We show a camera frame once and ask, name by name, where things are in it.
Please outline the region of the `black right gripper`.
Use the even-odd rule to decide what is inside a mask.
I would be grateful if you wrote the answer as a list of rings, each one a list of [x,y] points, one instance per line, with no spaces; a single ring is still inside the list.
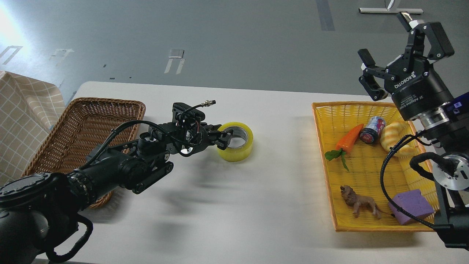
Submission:
[[[376,65],[367,49],[357,51],[362,60],[359,82],[373,101],[391,95],[405,121],[453,100],[453,95],[434,70],[433,62],[448,58],[455,50],[440,22],[412,19],[407,12],[397,18],[408,32],[403,55],[386,68]]]

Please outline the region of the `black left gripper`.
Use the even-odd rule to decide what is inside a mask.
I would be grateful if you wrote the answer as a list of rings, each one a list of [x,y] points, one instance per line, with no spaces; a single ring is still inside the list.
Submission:
[[[196,154],[209,146],[227,149],[233,137],[233,130],[220,131],[221,126],[221,124],[211,125],[206,122],[198,126],[193,125],[186,133],[186,141],[193,146],[182,145],[180,154]]]

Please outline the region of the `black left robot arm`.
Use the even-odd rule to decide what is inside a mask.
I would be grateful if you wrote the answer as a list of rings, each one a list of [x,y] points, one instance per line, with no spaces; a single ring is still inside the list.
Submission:
[[[35,173],[3,185],[1,263],[30,264],[43,253],[54,263],[68,261],[93,231],[80,212],[99,198],[117,187],[142,193],[172,171],[171,154],[189,157],[209,146],[225,150],[233,130],[205,123],[198,110],[214,103],[174,103],[173,120],[161,125],[125,122],[72,172]]]

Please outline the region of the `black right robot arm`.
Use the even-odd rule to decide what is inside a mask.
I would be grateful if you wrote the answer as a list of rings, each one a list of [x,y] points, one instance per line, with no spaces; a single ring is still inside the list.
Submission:
[[[397,13],[407,31],[402,55],[386,67],[376,65],[367,49],[360,49],[362,76],[359,82],[374,101],[388,95],[405,121],[419,120],[423,129],[402,137],[385,157],[385,169],[405,144],[424,137],[434,152],[417,154],[410,167],[435,183],[439,210],[434,223],[418,222],[433,229],[448,248],[468,249],[468,207],[460,196],[468,191],[469,136],[468,93],[453,97],[433,63],[454,55],[454,49],[440,22],[424,22],[407,12]]]

